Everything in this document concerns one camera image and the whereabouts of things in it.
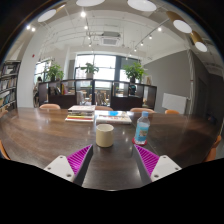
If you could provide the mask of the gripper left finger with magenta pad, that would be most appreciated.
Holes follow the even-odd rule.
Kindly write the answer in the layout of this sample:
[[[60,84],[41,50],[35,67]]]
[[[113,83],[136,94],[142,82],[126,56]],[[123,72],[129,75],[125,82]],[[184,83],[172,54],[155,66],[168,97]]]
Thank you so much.
[[[90,144],[69,156],[59,155],[44,170],[81,186],[92,156],[93,145]]]

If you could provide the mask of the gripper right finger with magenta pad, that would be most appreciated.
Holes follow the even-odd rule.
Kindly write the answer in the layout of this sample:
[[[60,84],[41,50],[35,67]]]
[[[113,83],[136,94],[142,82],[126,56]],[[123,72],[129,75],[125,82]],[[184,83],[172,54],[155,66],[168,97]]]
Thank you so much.
[[[144,185],[181,170],[167,155],[158,156],[138,145],[134,146],[133,156]]]

